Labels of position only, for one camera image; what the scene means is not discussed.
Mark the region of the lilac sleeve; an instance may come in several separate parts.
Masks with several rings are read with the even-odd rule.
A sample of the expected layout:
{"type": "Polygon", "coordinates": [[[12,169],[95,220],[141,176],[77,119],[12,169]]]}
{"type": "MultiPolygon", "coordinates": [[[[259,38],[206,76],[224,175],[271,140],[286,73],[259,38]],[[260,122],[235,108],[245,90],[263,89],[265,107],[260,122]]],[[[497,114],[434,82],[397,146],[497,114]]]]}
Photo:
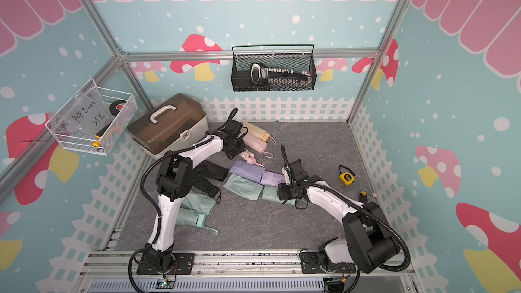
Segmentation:
{"type": "Polygon", "coordinates": [[[244,179],[248,179],[258,184],[261,183],[264,171],[265,168],[263,168],[262,166],[249,164],[243,160],[234,161],[232,167],[229,169],[230,173],[236,174],[244,179]]]}

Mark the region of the lilac sleeved umbrella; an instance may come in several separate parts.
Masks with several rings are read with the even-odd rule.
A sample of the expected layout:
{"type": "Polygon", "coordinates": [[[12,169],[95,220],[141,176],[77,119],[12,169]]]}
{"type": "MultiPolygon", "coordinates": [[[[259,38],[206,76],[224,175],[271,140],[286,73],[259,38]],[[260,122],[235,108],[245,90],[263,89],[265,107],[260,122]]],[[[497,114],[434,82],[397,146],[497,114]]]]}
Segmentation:
{"type": "Polygon", "coordinates": [[[279,184],[286,184],[286,178],[283,174],[265,170],[260,182],[263,186],[278,187],[279,184]]]}

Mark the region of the black umbrella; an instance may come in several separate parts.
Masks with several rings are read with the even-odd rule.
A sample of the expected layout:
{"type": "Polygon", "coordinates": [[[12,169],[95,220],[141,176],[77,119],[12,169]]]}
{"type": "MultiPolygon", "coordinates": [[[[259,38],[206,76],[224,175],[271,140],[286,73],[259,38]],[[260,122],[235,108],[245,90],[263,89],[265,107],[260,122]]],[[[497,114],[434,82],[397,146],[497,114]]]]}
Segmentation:
{"type": "Polygon", "coordinates": [[[194,180],[193,187],[206,194],[210,198],[213,198],[217,204],[221,203],[221,190],[217,186],[210,183],[206,178],[203,177],[202,179],[194,180]]]}

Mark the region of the mint green sleeve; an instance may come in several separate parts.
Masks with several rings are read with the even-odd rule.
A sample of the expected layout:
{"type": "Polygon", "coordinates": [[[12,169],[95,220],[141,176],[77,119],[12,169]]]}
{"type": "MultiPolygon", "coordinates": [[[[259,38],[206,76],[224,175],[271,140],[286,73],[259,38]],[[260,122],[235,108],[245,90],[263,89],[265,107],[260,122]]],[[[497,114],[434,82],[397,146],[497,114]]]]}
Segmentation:
{"type": "Polygon", "coordinates": [[[206,216],[210,216],[217,202],[204,194],[190,192],[184,197],[182,206],[186,209],[195,210],[206,216]]]}
{"type": "Polygon", "coordinates": [[[228,178],[224,184],[224,188],[240,196],[241,198],[245,198],[250,201],[256,201],[259,199],[264,189],[261,184],[254,183],[251,180],[245,179],[236,174],[232,174],[228,178]]]}

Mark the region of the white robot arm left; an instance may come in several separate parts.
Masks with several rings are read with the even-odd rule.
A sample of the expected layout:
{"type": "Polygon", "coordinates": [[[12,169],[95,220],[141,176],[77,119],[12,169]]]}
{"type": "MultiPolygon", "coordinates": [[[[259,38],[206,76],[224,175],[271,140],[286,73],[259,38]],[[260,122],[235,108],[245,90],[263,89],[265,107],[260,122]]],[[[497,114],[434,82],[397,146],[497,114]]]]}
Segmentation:
{"type": "Polygon", "coordinates": [[[134,264],[138,275],[168,275],[178,267],[173,252],[174,231],[182,202],[193,188],[195,168],[214,154],[224,152],[232,160],[246,150],[241,133],[243,124],[234,119],[237,112],[236,107],[226,122],[207,131],[202,141],[165,153],[142,175],[140,192],[152,203],[156,218],[149,241],[130,257],[131,275],[134,264]]]}

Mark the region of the mint green sleeved umbrella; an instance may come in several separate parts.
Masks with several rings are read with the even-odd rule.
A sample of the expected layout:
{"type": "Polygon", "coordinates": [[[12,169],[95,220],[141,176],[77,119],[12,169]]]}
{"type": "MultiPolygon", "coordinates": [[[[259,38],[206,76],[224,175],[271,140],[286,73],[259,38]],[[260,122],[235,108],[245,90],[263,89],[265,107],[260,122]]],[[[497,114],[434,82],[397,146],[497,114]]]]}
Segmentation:
{"type": "Polygon", "coordinates": [[[272,187],[272,186],[264,187],[262,194],[261,194],[261,199],[268,201],[268,202],[277,203],[280,205],[287,205],[287,206],[294,206],[295,202],[296,202],[294,199],[287,199],[287,200],[280,199],[279,195],[278,195],[278,189],[276,187],[272,187]]]}

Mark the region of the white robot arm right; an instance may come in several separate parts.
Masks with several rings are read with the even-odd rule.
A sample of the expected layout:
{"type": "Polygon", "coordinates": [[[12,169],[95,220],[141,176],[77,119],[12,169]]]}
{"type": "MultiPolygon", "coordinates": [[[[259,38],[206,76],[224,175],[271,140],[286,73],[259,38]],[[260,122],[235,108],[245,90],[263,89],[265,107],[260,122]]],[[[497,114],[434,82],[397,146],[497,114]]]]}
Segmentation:
{"type": "Polygon", "coordinates": [[[343,225],[343,240],[334,238],[318,249],[317,258],[324,271],[341,264],[353,264],[366,274],[378,268],[400,272],[410,266],[406,242],[389,225],[378,204],[350,199],[319,176],[308,175],[300,159],[289,160],[284,145],[281,154],[285,182],[278,185],[279,198],[318,206],[343,225]]]}

